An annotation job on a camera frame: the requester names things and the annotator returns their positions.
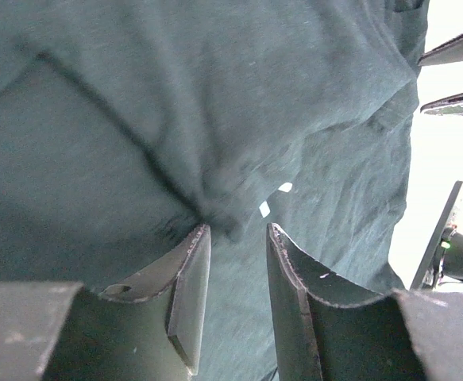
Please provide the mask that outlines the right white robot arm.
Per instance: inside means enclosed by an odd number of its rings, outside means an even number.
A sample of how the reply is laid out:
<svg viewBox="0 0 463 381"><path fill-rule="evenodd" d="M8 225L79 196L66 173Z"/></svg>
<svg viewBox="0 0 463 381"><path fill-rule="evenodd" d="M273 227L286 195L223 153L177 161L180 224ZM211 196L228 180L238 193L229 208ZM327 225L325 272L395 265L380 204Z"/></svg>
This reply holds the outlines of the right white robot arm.
<svg viewBox="0 0 463 381"><path fill-rule="evenodd" d="M424 53L419 59L422 67L456 62L463 62L463 33ZM463 92L429 102L421 107L421 113L463 117ZM443 284L445 277L463 284L463 234L457 231L456 225L462 186L460 180L453 185L415 273L411 290L434 291Z"/></svg>

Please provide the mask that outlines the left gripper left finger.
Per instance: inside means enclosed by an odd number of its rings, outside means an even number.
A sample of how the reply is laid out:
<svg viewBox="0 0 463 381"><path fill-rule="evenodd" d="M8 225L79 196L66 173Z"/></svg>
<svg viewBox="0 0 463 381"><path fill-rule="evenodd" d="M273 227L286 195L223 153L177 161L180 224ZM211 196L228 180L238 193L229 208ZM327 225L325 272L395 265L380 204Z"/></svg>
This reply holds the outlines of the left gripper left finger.
<svg viewBox="0 0 463 381"><path fill-rule="evenodd" d="M44 380L190 380L210 270L208 225L100 294L73 298Z"/></svg>

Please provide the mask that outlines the black t shirt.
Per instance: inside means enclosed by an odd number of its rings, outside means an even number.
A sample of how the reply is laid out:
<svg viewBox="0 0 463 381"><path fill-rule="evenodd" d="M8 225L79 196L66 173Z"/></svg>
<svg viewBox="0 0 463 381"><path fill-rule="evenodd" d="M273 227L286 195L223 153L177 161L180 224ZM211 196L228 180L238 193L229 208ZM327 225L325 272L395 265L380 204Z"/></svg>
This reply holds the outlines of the black t shirt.
<svg viewBox="0 0 463 381"><path fill-rule="evenodd" d="M385 293L426 1L0 1L0 282L99 292L208 224L201 380L276 367L265 233Z"/></svg>

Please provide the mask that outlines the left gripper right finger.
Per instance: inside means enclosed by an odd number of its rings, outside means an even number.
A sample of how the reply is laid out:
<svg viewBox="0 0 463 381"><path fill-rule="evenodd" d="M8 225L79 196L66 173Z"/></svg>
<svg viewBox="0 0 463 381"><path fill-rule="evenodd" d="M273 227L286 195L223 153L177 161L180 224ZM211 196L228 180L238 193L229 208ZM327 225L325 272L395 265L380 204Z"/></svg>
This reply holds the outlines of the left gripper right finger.
<svg viewBox="0 0 463 381"><path fill-rule="evenodd" d="M281 380L425 380L396 294L377 294L266 230L268 286Z"/></svg>

